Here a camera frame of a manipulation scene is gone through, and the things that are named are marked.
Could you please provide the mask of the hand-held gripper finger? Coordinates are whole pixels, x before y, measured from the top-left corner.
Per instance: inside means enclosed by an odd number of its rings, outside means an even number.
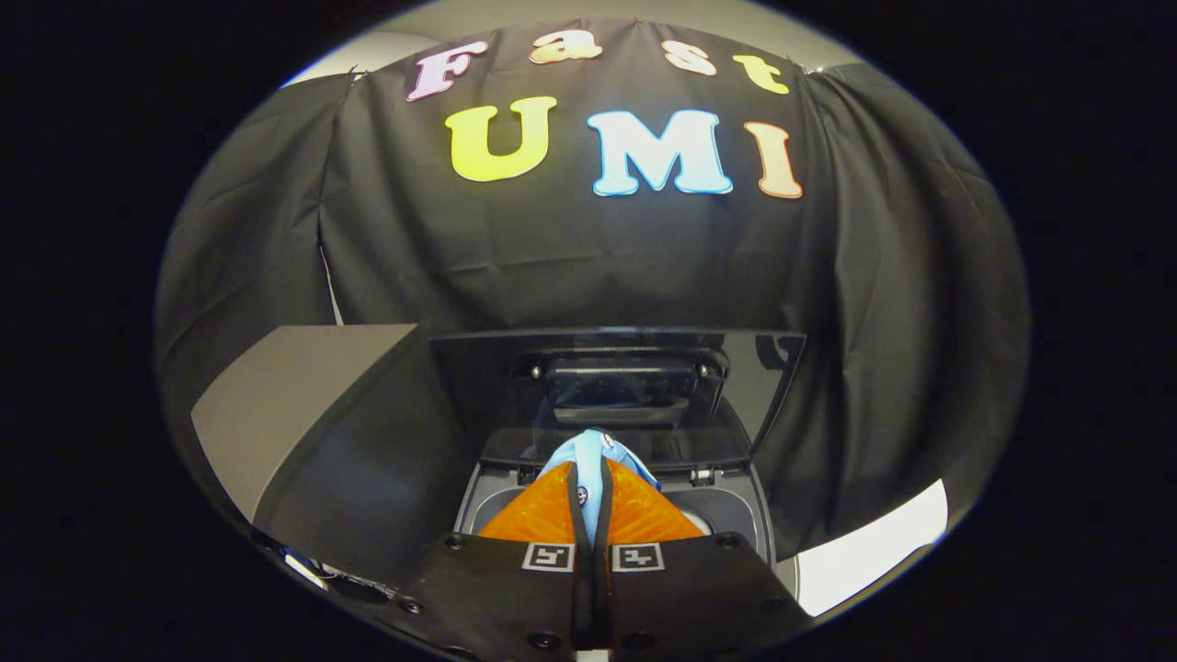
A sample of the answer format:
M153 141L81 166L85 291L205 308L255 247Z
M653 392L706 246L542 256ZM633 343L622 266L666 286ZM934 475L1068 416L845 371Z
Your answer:
M447 532L395 600L395 633L443 658L572 661L592 636L577 468L537 476L476 531Z
M593 615L613 661L766 661L814 618L773 572L749 499L601 465Z

